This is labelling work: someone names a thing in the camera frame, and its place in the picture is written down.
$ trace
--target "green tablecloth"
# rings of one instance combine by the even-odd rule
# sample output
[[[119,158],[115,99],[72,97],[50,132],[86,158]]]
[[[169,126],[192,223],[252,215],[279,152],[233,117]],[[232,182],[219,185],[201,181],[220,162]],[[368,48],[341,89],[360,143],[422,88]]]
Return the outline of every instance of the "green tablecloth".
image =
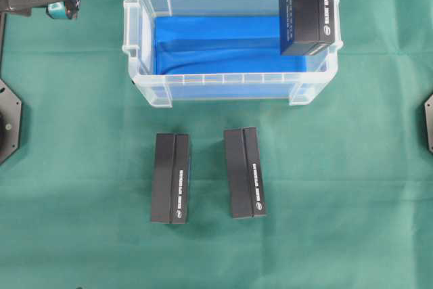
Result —
[[[10,16],[24,102],[0,167],[2,288],[431,288],[432,0],[341,0],[340,69],[308,106],[151,108],[127,74],[122,0],[75,22]],[[268,217],[232,220],[223,130],[258,127]],[[193,141],[189,223],[151,224],[157,132]]]

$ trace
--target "black box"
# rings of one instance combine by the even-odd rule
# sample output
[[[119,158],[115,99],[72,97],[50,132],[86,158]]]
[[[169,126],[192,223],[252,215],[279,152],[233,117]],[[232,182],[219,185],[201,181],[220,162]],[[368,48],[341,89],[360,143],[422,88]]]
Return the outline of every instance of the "black box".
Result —
[[[334,0],[279,0],[282,55],[314,55],[335,41]]]
[[[189,166],[188,135],[156,135],[152,223],[186,223]]]
[[[266,215],[256,128],[224,131],[233,218]]]

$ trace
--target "blue cloth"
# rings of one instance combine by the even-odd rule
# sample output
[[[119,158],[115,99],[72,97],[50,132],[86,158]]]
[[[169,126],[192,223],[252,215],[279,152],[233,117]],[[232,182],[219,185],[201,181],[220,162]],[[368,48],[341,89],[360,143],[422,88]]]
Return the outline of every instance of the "blue cloth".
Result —
[[[304,57],[280,54],[278,19],[158,17],[155,74],[304,72]]]

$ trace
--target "transparent storage container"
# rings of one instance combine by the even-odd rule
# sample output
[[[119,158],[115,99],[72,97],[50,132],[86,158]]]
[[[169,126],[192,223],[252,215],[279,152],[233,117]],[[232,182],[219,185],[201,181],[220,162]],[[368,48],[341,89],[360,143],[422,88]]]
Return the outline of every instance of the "transparent storage container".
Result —
[[[306,57],[306,72],[154,74],[154,30],[158,16],[276,16],[278,0],[125,0],[124,44],[129,75],[154,107],[175,100],[287,98],[290,105],[309,104],[338,69],[339,0],[335,0],[336,42]]]

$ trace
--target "black metal bracket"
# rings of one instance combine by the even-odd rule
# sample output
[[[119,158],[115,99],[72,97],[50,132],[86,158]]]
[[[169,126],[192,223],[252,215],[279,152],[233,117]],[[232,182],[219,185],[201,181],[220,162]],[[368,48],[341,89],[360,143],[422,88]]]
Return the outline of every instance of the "black metal bracket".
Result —
[[[0,15],[0,67],[3,58],[3,37],[6,14]],[[0,165],[20,146],[22,103],[0,79]]]
[[[428,149],[433,154],[433,95],[424,103],[424,109],[426,110]]]

